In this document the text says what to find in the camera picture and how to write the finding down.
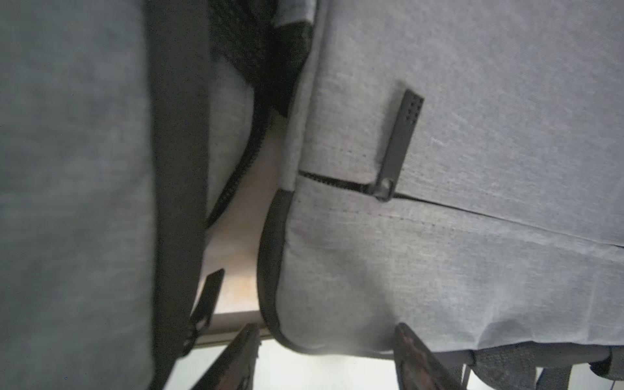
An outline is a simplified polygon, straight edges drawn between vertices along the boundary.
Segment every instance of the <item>zipper pull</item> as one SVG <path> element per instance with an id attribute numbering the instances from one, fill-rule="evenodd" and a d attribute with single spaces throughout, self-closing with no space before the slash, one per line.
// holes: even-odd
<path id="1" fill-rule="evenodd" d="M 405 160 L 409 141 L 412 139 L 424 100 L 409 89 L 403 95 L 377 181 L 369 186 L 369 193 L 380 202 L 387 202 L 394 195 L 403 160 Z"/>

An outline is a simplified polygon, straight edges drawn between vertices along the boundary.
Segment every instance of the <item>black zipper pull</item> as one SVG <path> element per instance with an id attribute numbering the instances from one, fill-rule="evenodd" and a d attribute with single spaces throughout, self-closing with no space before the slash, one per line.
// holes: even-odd
<path id="1" fill-rule="evenodd" d="M 388 141 L 388 148 L 381 162 L 377 182 L 371 184 L 369 189 L 369 193 L 380 202 L 387 202 L 394 195 L 403 160 L 405 160 L 409 141 L 412 139 L 424 100 L 409 89 L 403 95 L 390 141 Z"/>
<path id="2" fill-rule="evenodd" d="M 199 331 L 201 330 L 198 329 L 198 327 L 208 328 L 208 325 L 210 325 L 210 319 L 217 306 L 217 299 L 219 298 L 219 292 L 223 284 L 224 274 L 225 270 L 221 268 L 206 276 L 202 292 L 199 295 L 199 301 L 197 301 L 197 305 L 195 305 L 195 309 L 193 313 L 191 313 L 191 318 L 188 321 L 187 338 L 182 343 L 180 357 L 188 355 L 195 346 L 195 342 L 199 337 Z"/>

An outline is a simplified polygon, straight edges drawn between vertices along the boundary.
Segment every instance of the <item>black mesh fabric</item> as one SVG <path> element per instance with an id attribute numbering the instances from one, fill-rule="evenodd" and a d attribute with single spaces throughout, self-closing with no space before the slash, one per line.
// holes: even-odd
<path id="1" fill-rule="evenodd" d="M 545 368 L 537 380 L 537 390 L 568 390 L 572 367 Z"/>
<path id="2" fill-rule="evenodd" d="M 496 390 L 535 390 L 535 353 L 531 346 L 475 351 L 471 368 Z"/>
<path id="3" fill-rule="evenodd" d="M 264 91 L 268 80 L 270 29 L 258 24 L 254 15 L 240 2 L 208 2 L 212 49 L 221 52 L 251 84 Z"/>

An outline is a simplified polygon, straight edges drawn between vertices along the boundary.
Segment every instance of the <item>backpack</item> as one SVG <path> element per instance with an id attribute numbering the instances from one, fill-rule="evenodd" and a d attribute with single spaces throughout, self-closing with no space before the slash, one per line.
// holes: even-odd
<path id="1" fill-rule="evenodd" d="M 279 342 L 392 358 L 405 322 L 496 388 L 581 362 L 623 379 L 619 4 L 4 11 L 8 388 L 162 388 L 210 321 L 206 230 L 270 109 L 288 133 L 258 294 Z"/>

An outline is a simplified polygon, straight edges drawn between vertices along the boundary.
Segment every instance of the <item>gray fabric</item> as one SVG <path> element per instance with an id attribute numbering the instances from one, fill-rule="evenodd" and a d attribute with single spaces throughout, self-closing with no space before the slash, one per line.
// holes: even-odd
<path id="1" fill-rule="evenodd" d="M 624 245 L 624 2 L 332 1 L 300 168 L 373 182 L 406 87 L 398 192 Z"/>
<path id="2" fill-rule="evenodd" d="M 243 155 L 253 117 L 253 88 L 223 56 L 213 55 L 208 135 L 208 213 Z"/>
<path id="3" fill-rule="evenodd" d="M 433 351 L 624 342 L 624 248 L 300 177 L 276 292 L 297 345 Z"/>
<path id="4" fill-rule="evenodd" d="M 273 18 L 275 27 L 307 21 L 314 23 L 316 0 L 277 0 L 277 10 Z"/>
<path id="5" fill-rule="evenodd" d="M 145 389 L 154 200 L 142 2 L 0 12 L 0 383 Z"/>
<path id="6" fill-rule="evenodd" d="M 286 125 L 286 140 L 283 157 L 283 168 L 280 177 L 280 187 L 292 191 L 295 189 L 295 181 L 301 160 L 301 148 L 303 146 L 303 134 L 306 131 L 308 111 L 310 109 L 311 95 L 314 90 L 314 78 L 319 62 L 319 52 L 323 45 L 323 31 L 327 16 L 328 2 L 321 1 L 319 4 L 310 53 L 306 60 L 299 80 L 290 113 Z"/>

